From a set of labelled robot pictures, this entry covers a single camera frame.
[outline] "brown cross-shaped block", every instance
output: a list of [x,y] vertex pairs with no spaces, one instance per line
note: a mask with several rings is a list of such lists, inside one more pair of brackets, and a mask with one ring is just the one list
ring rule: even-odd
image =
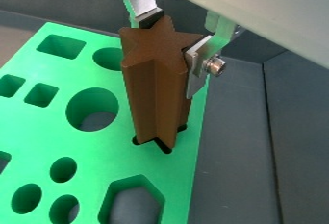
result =
[[185,98],[188,67],[181,50],[202,35],[176,32],[169,16],[150,29],[122,28],[119,34],[125,55],[121,66],[138,143],[157,138],[172,149],[192,102]]

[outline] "green foam board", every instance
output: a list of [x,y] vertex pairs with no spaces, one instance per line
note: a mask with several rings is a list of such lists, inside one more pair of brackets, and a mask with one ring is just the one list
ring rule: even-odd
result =
[[[47,23],[0,69],[0,223],[69,223],[78,203],[73,223],[107,223],[115,194],[138,186],[162,205],[159,223],[186,223],[208,87],[173,153],[137,146],[121,58],[119,38]],[[81,131],[101,111],[115,121]]]

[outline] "screw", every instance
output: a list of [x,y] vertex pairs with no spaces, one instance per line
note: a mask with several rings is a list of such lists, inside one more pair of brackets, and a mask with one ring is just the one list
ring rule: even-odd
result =
[[218,55],[214,55],[212,58],[204,61],[204,69],[208,73],[213,74],[216,77],[218,77],[224,69],[226,67],[226,61],[224,61]]

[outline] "square hole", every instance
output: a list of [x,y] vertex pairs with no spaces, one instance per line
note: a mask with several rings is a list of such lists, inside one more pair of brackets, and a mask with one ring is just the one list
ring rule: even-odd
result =
[[81,40],[50,35],[36,50],[66,59],[74,59],[85,46],[86,42]]
[[3,173],[11,159],[12,159],[11,154],[0,151],[0,174]]
[[27,94],[24,102],[44,108],[50,105],[57,92],[58,87],[39,83]]
[[0,96],[12,97],[23,86],[26,79],[14,75],[4,75],[0,79]]

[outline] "metal bracket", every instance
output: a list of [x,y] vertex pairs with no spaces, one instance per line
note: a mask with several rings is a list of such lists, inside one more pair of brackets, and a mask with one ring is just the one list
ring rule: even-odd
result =
[[165,15],[157,7],[155,0],[123,0],[130,13],[130,23],[133,28],[150,28],[159,17]]
[[241,28],[232,20],[214,12],[208,13],[206,28],[214,32],[214,35],[205,37],[185,52],[189,68],[186,98],[192,98],[202,88],[209,73],[214,74],[216,77],[222,73],[225,61],[220,58],[220,51],[241,31],[237,31]]

